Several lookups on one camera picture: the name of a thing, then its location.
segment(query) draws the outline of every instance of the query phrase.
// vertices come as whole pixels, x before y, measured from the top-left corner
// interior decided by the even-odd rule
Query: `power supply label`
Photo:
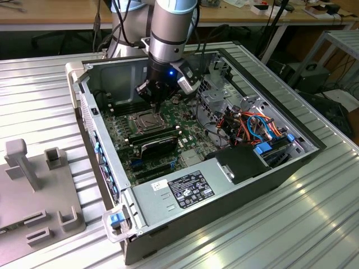
[[[168,182],[180,208],[188,208],[214,195],[201,171]]]

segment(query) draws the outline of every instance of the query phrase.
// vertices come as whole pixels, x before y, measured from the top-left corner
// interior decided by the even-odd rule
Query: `gray plastic mount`
[[[66,152],[27,158],[23,139],[6,142],[0,165],[0,267],[86,227]]]

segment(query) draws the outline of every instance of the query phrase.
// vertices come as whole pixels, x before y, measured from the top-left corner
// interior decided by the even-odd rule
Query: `wooden table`
[[[27,10],[0,7],[0,31],[53,31],[92,29],[97,0],[20,0]],[[100,5],[101,28],[112,28],[112,14],[104,2]]]
[[[358,21],[358,18],[354,17],[344,17],[342,20],[332,17],[317,19],[306,13],[303,10],[304,6],[291,5],[295,10],[279,19],[277,23],[279,27],[261,60],[265,64],[267,64],[288,26],[345,25],[344,29],[350,30]],[[254,14],[249,6],[237,8],[231,4],[222,2],[219,8],[201,8],[201,20],[199,26],[217,26],[220,24],[229,24],[230,26],[264,26],[268,23],[268,18],[269,17],[266,15],[259,16]]]
[[[0,31],[38,31],[38,30],[82,30],[92,29],[96,14],[96,0],[22,0],[27,13],[0,7]],[[345,25],[349,30],[357,21],[354,17],[343,20],[325,18],[316,19],[303,10],[303,6],[294,5],[295,10],[278,22],[278,29],[268,45],[262,62],[267,63],[275,47],[282,38],[287,26],[291,25]],[[102,2],[100,8],[101,28],[112,28],[112,13]],[[268,16],[258,16],[249,6],[237,8],[222,2],[219,8],[201,7],[199,26],[264,26]]]

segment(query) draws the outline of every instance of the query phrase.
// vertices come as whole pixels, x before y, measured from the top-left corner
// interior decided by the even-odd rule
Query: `metal rack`
[[[359,60],[359,31],[324,31],[320,35],[319,39],[314,44],[304,61],[301,63],[297,71],[294,73],[291,80],[288,82],[288,85],[292,87],[296,83],[301,73],[304,71],[310,60],[313,59],[314,55],[321,48],[325,41],[331,42],[332,45],[320,59],[319,65],[323,65],[336,48],[343,50],[351,57]],[[346,89],[350,85],[351,81],[353,81],[358,76],[359,69],[345,83],[344,89]]]
[[[243,46],[228,42],[208,48],[226,49],[327,149],[276,190],[130,268],[357,268],[359,148]],[[126,268],[120,245],[107,239],[100,221],[105,208],[65,76],[67,62],[100,57],[82,54],[0,62],[0,153],[3,140],[10,136],[23,136],[30,155],[51,144],[65,149],[87,225],[84,232],[5,269]],[[241,76],[233,75],[246,94],[254,92]]]

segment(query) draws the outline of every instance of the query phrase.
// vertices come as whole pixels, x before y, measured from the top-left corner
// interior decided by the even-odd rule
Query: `blue wire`
[[[252,128],[250,127],[250,119],[251,119],[251,118],[257,118],[257,119],[259,119],[259,120],[263,123],[263,125],[264,125],[264,127],[266,128],[267,132],[268,132],[272,137],[277,137],[277,136],[275,135],[275,133],[274,133],[272,130],[269,129],[269,127],[268,127],[268,125],[266,124],[266,122],[265,122],[260,116],[257,116],[257,115],[255,115],[255,116],[250,116],[250,117],[248,118],[248,121],[247,121],[248,130],[249,130],[249,132],[250,132],[252,135],[254,135],[255,137],[258,137],[258,138],[263,142],[263,139],[262,139],[260,136],[256,135],[255,133],[253,133]]]
[[[248,121],[247,121],[247,127],[248,127],[249,132],[250,132],[253,136],[259,138],[261,142],[263,142],[263,138],[261,138],[260,136],[256,135],[256,134],[252,131],[252,128],[251,128],[251,126],[250,126],[250,118],[251,118],[251,117],[249,117],[249,119],[248,119]]]

